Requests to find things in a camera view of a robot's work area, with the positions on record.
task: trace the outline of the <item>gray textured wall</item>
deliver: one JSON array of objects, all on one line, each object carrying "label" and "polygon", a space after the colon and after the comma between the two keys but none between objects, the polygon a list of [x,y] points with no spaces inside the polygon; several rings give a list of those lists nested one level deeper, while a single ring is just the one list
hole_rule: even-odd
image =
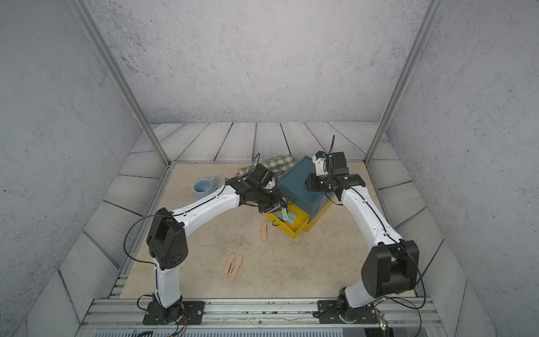
[{"label": "gray textured wall", "polygon": [[539,329],[538,18],[445,0],[388,130],[502,336]]},{"label": "gray textured wall", "polygon": [[378,121],[427,0],[87,0],[153,123]]},{"label": "gray textured wall", "polygon": [[9,336],[141,130],[65,0],[2,1],[0,46],[0,335]]}]

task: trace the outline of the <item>green checkered cloth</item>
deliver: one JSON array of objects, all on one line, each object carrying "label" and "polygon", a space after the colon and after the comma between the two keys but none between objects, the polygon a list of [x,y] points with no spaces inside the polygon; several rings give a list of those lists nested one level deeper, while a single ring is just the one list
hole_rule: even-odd
[{"label": "green checkered cloth", "polygon": [[[294,160],[292,158],[292,155],[284,155],[272,159],[265,160],[263,162],[260,162],[263,166],[265,166],[268,170],[275,173],[277,176],[282,175],[287,169],[294,166],[296,164],[297,160]],[[246,166],[239,169],[239,174],[244,175],[254,169],[256,164],[253,166]]]}]

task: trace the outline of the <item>wooden stick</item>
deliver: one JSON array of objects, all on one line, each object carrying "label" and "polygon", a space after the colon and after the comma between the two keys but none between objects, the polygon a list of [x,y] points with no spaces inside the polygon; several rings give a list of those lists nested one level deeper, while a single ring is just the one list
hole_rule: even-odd
[{"label": "wooden stick", "polygon": [[268,239],[268,219],[262,220],[262,241],[265,241]]},{"label": "wooden stick", "polygon": [[226,278],[229,275],[230,266],[232,265],[232,261],[234,261],[235,257],[236,254],[234,253],[229,255],[229,259],[226,260],[225,269],[223,269],[223,274],[221,275],[222,278]]},{"label": "wooden stick", "polygon": [[238,274],[239,267],[240,267],[242,261],[243,261],[243,256],[238,255],[238,258],[236,259],[236,264],[234,265],[234,269],[230,273],[230,279],[232,281],[234,281],[236,279],[236,275]]}]

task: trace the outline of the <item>blue box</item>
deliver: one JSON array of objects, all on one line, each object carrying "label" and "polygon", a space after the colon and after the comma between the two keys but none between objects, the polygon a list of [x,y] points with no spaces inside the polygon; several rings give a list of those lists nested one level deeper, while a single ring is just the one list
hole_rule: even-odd
[{"label": "blue box", "polygon": [[329,202],[329,199],[322,192],[307,190],[305,180],[309,177],[309,173],[316,173],[316,168],[313,159],[305,156],[279,177],[277,187],[283,197],[301,208],[313,219]]}]

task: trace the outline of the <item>mug handle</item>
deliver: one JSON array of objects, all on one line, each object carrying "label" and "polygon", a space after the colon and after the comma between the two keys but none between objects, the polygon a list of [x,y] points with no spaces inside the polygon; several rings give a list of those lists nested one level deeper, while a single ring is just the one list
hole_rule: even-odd
[{"label": "mug handle", "polygon": [[213,176],[210,178],[210,180],[211,180],[211,185],[217,188],[217,177]]}]

